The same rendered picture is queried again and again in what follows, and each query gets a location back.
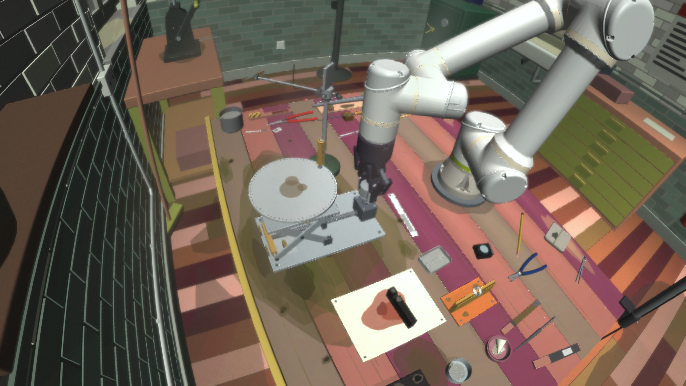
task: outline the air vent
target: air vent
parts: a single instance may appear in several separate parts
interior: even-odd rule
[[[686,20],[676,17],[647,66],[650,73],[686,90]]]

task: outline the wooden floor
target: wooden floor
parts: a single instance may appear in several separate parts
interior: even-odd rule
[[[352,69],[353,78],[342,85],[336,85],[339,92],[362,91],[366,67],[360,65]],[[296,74],[296,82],[318,87],[320,81],[313,75],[308,71]],[[291,78],[288,75],[283,77],[286,81]],[[274,87],[260,81],[227,83],[225,90],[227,103],[240,102],[245,112],[260,111],[264,116],[284,109],[300,112],[301,109],[307,108],[307,103],[289,102],[311,99],[308,92],[303,93],[301,90],[288,87]],[[469,110],[490,112],[506,123],[514,119],[517,110],[492,90],[484,86],[471,86],[469,91]],[[172,107],[167,111],[167,125],[174,124],[174,118],[170,118],[174,117],[174,114],[180,114],[184,121],[188,121],[181,125],[193,127],[202,124],[204,116],[201,116],[202,108],[198,106],[203,103],[211,106],[209,99],[197,99],[203,96],[202,93],[198,93],[185,99],[170,100]],[[253,126],[253,123],[257,122],[251,123],[246,120],[243,133],[245,146],[250,153],[248,162],[252,164],[253,170],[256,171],[278,157],[309,157],[314,154],[311,143],[313,139],[316,141],[321,123],[295,127],[288,130],[291,133],[289,136],[285,135],[287,130],[282,132],[282,136],[271,132],[245,133],[251,130],[248,126]],[[339,159],[344,164],[342,159],[351,158],[351,146],[357,140],[356,134],[345,134],[357,129],[354,123],[345,123],[340,119],[332,120],[331,124],[331,144],[339,142],[337,151],[341,152]],[[263,128],[264,122],[259,126],[260,129]],[[581,324],[585,323],[590,331],[587,335],[595,336],[597,342],[598,337],[608,331],[608,323],[613,318],[616,320],[616,301],[621,295],[627,295],[635,304],[640,304],[656,291],[683,276],[683,260],[640,218],[635,216],[617,230],[610,231],[609,226],[599,219],[597,213],[586,206],[542,159],[536,159],[535,166],[529,173],[530,191],[513,203],[491,205],[489,210],[481,212],[460,212],[436,204],[440,203],[441,199],[432,197],[432,188],[427,187],[423,181],[426,177],[423,176],[423,170],[427,166],[432,166],[432,163],[445,159],[446,154],[452,150],[458,132],[459,122],[452,120],[413,116],[403,119],[401,123],[394,158],[388,168],[389,176],[394,180],[392,190],[388,193],[394,193],[399,198],[419,231],[418,237],[410,237],[402,224],[393,220],[397,219],[397,212],[386,204],[383,198],[379,200],[380,213],[387,214],[388,221],[383,216],[378,218],[387,234],[395,234],[384,239],[395,238],[395,245],[388,244],[388,240],[382,239],[380,242],[356,248],[354,253],[324,259],[333,261],[333,265],[323,263],[307,266],[313,270],[313,275],[324,275],[331,279],[329,282],[338,283],[336,288],[328,291],[349,292],[406,269],[408,264],[414,263],[419,253],[440,242],[453,259],[462,261],[468,270],[451,272],[451,275],[447,274],[448,270],[444,270],[444,274],[439,271],[438,278],[435,279],[435,289],[432,291],[441,295],[451,291],[454,289],[452,287],[459,283],[456,278],[460,275],[469,280],[475,276],[480,276],[483,280],[498,278],[494,293],[501,309],[493,315],[479,317],[481,319],[478,321],[475,319],[473,326],[465,325],[456,329],[455,333],[459,334],[459,340],[454,344],[450,344],[449,339],[455,339],[452,336],[455,333],[450,335],[443,333],[443,330],[435,331],[393,350],[369,367],[357,361],[359,356],[356,357],[356,352],[335,313],[322,307],[326,301],[305,301],[306,312],[303,317],[310,318],[316,325],[319,335],[317,340],[325,347],[325,355],[318,359],[321,361],[320,366],[328,368],[331,364],[335,365],[339,376],[337,381],[317,383],[309,379],[306,380],[307,383],[302,384],[386,385],[416,370],[417,367],[422,368],[432,385],[446,384],[445,377],[440,376],[445,363],[457,356],[467,357],[467,354],[459,352],[453,346],[483,345],[485,337],[487,339],[489,334],[493,335],[493,331],[499,330],[509,318],[531,303],[532,295],[525,292],[528,293],[530,289],[531,293],[536,293],[540,290],[535,288],[536,286],[557,291],[555,296],[566,301],[570,310],[573,308],[575,313],[582,315]],[[169,146],[175,146],[174,137],[167,135],[165,147]],[[165,159],[170,180],[174,180],[174,167],[168,164],[174,162],[171,157]],[[354,188],[356,173],[350,169],[351,165],[342,165],[341,174],[345,175],[338,178],[342,192]],[[177,198],[184,204],[186,211],[179,227],[172,235],[172,246],[179,301],[196,382],[198,385],[273,384],[242,298],[225,233],[222,233],[224,229],[214,180],[207,176],[206,168],[198,168],[195,176],[193,172],[189,171],[181,179],[184,182],[174,186]],[[544,255],[541,251],[546,251],[545,254],[548,256],[545,258],[550,260],[541,261],[548,264],[548,273],[537,274],[541,276],[536,283],[527,282],[526,286],[520,284],[519,280],[515,284],[510,284],[504,279],[518,268],[517,264],[521,264],[521,261],[514,260],[514,253],[509,251],[513,242],[516,243],[514,239],[519,228],[520,212],[528,214],[525,228],[532,230],[531,233],[525,232],[522,254],[537,251]],[[554,254],[550,251],[552,247],[542,241],[542,234],[552,221],[562,224],[576,239],[576,247],[573,245],[568,252],[564,255],[558,254],[555,259],[550,258]],[[457,229],[455,224],[463,226]],[[389,232],[390,227],[397,231]],[[514,234],[515,237],[492,237],[493,233],[509,236]],[[498,250],[490,265],[479,263],[473,257],[467,256],[469,246],[479,237],[485,240],[488,240],[486,237],[491,238],[490,241]],[[398,247],[401,255],[406,256],[404,262],[399,263],[397,258],[392,257],[398,255]],[[384,248],[389,252],[392,249],[394,252],[384,253]],[[584,273],[584,282],[579,285],[570,284],[576,276],[576,269],[584,251],[588,251],[591,259]],[[317,291],[326,293],[327,289],[317,288]],[[686,306],[682,307],[682,302],[683,296],[674,299],[668,306],[644,318],[639,325],[616,334],[607,344],[597,347],[590,344],[592,347],[582,347],[581,358],[567,358],[535,372],[527,370],[528,375],[525,376],[520,374],[517,366],[530,366],[530,362],[528,365],[526,361],[516,363],[515,358],[512,358],[495,365],[488,360],[470,358],[475,367],[473,382],[482,379],[483,384],[492,385],[552,385],[570,382],[579,385],[684,384],[686,373],[681,367],[676,366],[676,363],[686,361],[686,347],[682,347],[686,334],[686,327],[683,327],[686,324]],[[521,332],[515,331],[518,335],[511,339],[523,340],[525,335],[533,332],[547,320],[548,315],[557,315],[557,312],[551,312],[555,311],[551,307],[553,306],[546,306],[544,303],[543,310],[539,308],[539,313],[532,315],[529,318],[531,320],[527,320],[528,324],[524,323]],[[522,357],[526,357],[527,360],[536,359],[539,355],[564,347],[565,344],[577,343],[567,339],[575,333],[568,326],[559,325],[558,322],[557,326],[544,330],[541,338],[532,341],[530,348],[522,349],[521,351],[528,350],[522,353]],[[287,366],[281,367],[284,376],[287,372],[297,372]]]

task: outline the blue-handled pliers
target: blue-handled pliers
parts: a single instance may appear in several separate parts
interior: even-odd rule
[[[526,268],[526,265],[529,264],[529,263],[531,262],[531,260],[533,260],[534,257],[536,257],[536,256],[538,256],[538,253],[534,253],[533,255],[531,255],[531,257],[529,257],[528,259],[526,259],[526,261],[524,262],[524,264],[522,264],[522,268],[520,268],[518,272],[516,272],[514,275],[508,276],[508,278],[510,279],[510,281],[515,281],[515,280],[517,280],[518,277],[520,277],[520,276],[522,276],[522,275],[531,275],[531,274],[533,274],[533,273],[541,272],[541,271],[543,271],[544,269],[548,268],[548,264],[546,264],[546,265],[544,265],[544,266],[542,266],[542,267],[540,267],[540,268],[532,269],[531,271],[524,271],[524,268]]]

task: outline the cream square board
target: cream square board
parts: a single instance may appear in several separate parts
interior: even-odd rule
[[[405,323],[401,322],[380,331],[365,326],[362,323],[362,314],[371,306],[379,291],[388,290],[391,287],[395,287],[405,296],[405,303],[414,314],[417,323],[407,328]],[[445,323],[443,314],[412,269],[331,299],[331,301],[362,362],[385,354]]]

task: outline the striped floor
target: striped floor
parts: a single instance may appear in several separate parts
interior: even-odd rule
[[[366,68],[353,68],[353,74],[351,80],[338,86],[339,92],[361,91]],[[320,81],[312,75],[311,72],[296,74],[296,81],[314,87]],[[275,88],[260,81],[228,82],[225,86],[227,103],[242,102],[246,111],[279,113],[286,102],[311,96],[309,92]],[[485,86],[470,87],[469,91],[469,111],[486,111],[506,124],[512,122],[517,109],[502,97]],[[207,96],[209,94],[197,93],[169,102],[173,108]],[[459,122],[435,121],[450,137],[457,135]],[[431,139],[441,150],[442,147],[448,152],[452,150],[451,142]],[[686,273],[684,261],[637,215],[618,229],[610,230],[541,158],[535,160],[529,172],[529,188],[556,222],[588,252],[612,284],[635,304]],[[172,235],[172,247],[179,302],[196,382],[202,386],[272,385],[274,381],[242,298],[226,236],[218,225],[221,214],[216,194],[214,197],[208,195],[213,189],[212,177],[174,186],[177,198],[186,206]],[[683,296],[680,296],[646,316],[639,325],[616,334],[588,366],[577,369],[580,375],[572,384],[686,384],[686,366],[677,365],[686,363],[686,345],[682,344],[686,335],[686,306],[682,306],[682,302]],[[396,366],[399,375],[402,375],[401,370]]]

